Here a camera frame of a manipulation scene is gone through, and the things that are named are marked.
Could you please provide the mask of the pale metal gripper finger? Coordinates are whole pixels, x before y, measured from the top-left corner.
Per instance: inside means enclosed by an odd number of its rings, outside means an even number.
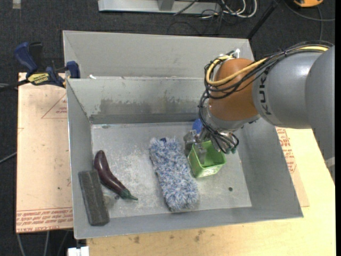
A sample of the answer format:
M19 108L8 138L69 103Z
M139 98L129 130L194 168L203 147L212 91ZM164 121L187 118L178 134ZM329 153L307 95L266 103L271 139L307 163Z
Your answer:
M197 143L198 140L198 134L196 130L190 130L186 133L186 135L183 137L184 141L184 153L186 156L189 155L192 145L194 143Z
M207 154L207 149L204 147L203 143L196 143L195 144L195 153L197 155L197 158L199 160L199 164L202 167L205 167L205 158Z

